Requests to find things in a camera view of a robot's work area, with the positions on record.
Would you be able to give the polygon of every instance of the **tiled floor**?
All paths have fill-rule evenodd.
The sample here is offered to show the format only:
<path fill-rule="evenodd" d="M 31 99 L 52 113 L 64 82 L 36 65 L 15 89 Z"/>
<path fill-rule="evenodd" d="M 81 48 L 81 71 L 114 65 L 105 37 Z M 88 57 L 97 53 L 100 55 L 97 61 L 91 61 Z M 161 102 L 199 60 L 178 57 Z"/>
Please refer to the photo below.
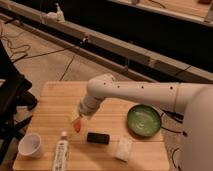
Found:
<path fill-rule="evenodd" d="M 21 32 L 25 32 L 20 35 L 18 38 L 11 38 L 13 46 L 20 46 L 23 44 L 28 44 L 31 46 L 30 50 L 27 52 L 28 56 L 37 55 L 45 52 L 51 52 L 55 50 L 62 49 L 52 42 L 49 42 L 42 37 L 36 36 L 23 30 L 13 24 L 4 25 L 3 24 L 3 34 L 5 36 L 16 36 Z M 32 59 L 25 59 L 17 62 L 15 65 L 21 73 L 23 73 L 27 79 L 33 83 L 33 87 L 30 90 L 38 99 L 43 85 L 47 81 L 56 81 L 59 80 L 62 74 L 65 71 L 66 66 L 72 60 L 74 53 L 72 51 L 63 51 L 60 53 L 55 53 L 51 55 L 41 56 Z M 83 56 L 76 55 L 74 61 L 70 65 L 64 81 L 76 81 L 84 80 L 87 81 L 90 78 L 103 74 L 103 73 L 112 73 L 118 80 L 130 80 L 129 78 L 120 75 L 112 70 L 105 68 L 97 63 L 94 63 L 90 60 L 85 59 Z M 25 113 L 25 109 L 19 109 L 19 113 Z M 177 125 L 174 121 L 169 120 L 166 116 L 163 117 L 163 123 L 166 127 L 170 127 L 175 130 L 181 128 L 180 125 Z M 172 151 L 178 146 L 179 137 L 163 131 L 165 144 L 168 150 L 168 157 L 171 159 Z M 14 140 L 13 145 L 10 147 L 8 155 L 3 163 L 0 166 L 0 170 L 10 170 L 12 165 L 12 157 L 16 152 L 17 142 Z"/>

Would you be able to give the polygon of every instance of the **small cup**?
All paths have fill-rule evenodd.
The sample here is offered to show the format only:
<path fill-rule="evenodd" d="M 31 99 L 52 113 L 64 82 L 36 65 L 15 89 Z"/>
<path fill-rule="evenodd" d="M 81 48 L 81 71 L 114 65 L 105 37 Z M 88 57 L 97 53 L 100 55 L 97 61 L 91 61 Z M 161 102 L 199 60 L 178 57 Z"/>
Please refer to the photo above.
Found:
<path fill-rule="evenodd" d="M 37 133 L 25 135 L 19 142 L 18 152 L 22 156 L 40 158 L 44 153 L 40 135 Z"/>

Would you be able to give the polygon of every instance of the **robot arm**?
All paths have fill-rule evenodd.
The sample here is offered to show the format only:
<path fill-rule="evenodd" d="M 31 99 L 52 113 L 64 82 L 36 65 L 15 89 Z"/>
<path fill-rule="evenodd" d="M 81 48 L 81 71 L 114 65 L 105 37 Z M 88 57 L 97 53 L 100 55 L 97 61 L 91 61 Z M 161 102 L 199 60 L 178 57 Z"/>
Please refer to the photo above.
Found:
<path fill-rule="evenodd" d="M 107 97 L 143 103 L 184 115 L 179 171 L 213 170 L 213 85 L 117 82 L 110 74 L 87 84 L 79 112 L 94 114 Z"/>
<path fill-rule="evenodd" d="M 80 102 L 79 112 L 94 114 L 107 97 L 120 98 L 162 110 L 184 114 L 193 96 L 209 85 L 187 83 L 117 82 L 110 74 L 88 81 L 87 94 Z"/>

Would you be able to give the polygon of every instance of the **wooden tabletop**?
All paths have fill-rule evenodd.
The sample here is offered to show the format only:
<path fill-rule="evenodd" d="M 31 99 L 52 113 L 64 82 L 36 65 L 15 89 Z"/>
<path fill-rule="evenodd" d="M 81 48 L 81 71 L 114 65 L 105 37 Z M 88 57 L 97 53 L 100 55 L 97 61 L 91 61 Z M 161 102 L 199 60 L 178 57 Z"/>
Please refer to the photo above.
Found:
<path fill-rule="evenodd" d="M 27 132 L 41 135 L 45 148 L 40 159 L 18 154 L 14 171 L 49 171 L 52 168 L 56 143 L 62 131 L 69 134 L 70 150 L 67 170 L 72 171 L 168 171 L 169 162 L 161 132 L 150 139 L 133 135 L 126 126 L 126 114 L 135 103 L 120 99 L 106 99 L 90 119 L 82 119 L 80 133 L 75 133 L 68 115 L 85 95 L 86 82 L 48 82 Z M 110 135 L 109 145 L 87 143 L 88 132 Z M 114 158 L 121 137 L 133 140 L 129 162 Z"/>

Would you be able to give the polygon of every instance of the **green bowl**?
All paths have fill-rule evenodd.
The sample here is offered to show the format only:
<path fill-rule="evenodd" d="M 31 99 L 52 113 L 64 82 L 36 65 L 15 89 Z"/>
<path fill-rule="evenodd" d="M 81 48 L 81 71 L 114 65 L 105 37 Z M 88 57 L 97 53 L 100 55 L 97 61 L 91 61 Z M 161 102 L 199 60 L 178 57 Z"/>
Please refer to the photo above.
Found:
<path fill-rule="evenodd" d="M 151 137 L 161 128 L 161 117 L 150 106 L 136 105 L 128 111 L 128 127 L 136 134 Z"/>

